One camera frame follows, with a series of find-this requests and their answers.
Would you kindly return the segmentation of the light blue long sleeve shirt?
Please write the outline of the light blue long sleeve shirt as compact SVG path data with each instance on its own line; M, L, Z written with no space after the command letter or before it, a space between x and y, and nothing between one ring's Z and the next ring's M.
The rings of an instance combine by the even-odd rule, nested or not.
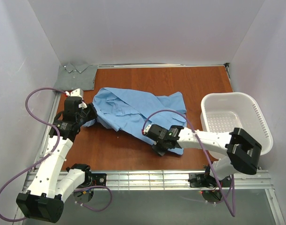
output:
M98 110L96 122L116 132L124 131L150 145L154 141L142 135L141 129L152 113L163 110L152 116L146 126L157 124L165 129L169 129L172 125L187 126L187 121L183 117L168 111L186 114L181 92L170 96L155 96L139 90L105 87L94 96L93 105Z

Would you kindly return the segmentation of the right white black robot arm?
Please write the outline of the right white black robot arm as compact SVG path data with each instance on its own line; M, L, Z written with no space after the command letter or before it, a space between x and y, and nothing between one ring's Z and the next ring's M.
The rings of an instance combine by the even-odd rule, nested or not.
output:
M193 131L187 127L173 125L165 129L159 125L148 125L142 134L154 141L153 149L163 155L169 149L205 149L222 155L218 161L210 162L203 175L194 182L215 186L218 181L234 173L255 175L262 145L242 128L232 132L213 133Z

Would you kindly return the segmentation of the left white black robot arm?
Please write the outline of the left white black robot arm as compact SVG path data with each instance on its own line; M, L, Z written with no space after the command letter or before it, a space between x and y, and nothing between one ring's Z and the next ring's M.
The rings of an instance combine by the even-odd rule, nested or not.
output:
M90 166L86 164L74 164L67 169L65 178L61 181L58 178L81 126L96 118L93 104L85 104L80 95L65 99L64 110L55 116L55 127L49 132L46 159L41 162L26 193L20 193L16 199L26 218L58 222L67 198L76 188L84 188L92 183Z

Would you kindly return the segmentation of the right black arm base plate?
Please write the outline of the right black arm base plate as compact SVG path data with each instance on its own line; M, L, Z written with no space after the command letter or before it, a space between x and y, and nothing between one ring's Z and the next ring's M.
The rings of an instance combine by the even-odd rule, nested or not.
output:
M204 173L189 173L188 179L191 188L217 188L218 184L215 178L211 176L205 176ZM220 180L221 187L230 187L231 177L227 176L223 180Z

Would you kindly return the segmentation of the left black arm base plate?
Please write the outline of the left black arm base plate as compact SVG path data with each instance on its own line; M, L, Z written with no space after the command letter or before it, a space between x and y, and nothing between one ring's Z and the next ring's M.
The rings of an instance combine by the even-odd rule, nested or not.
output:
M87 188L90 186L106 186L107 174L106 173L91 173L88 180L77 188Z

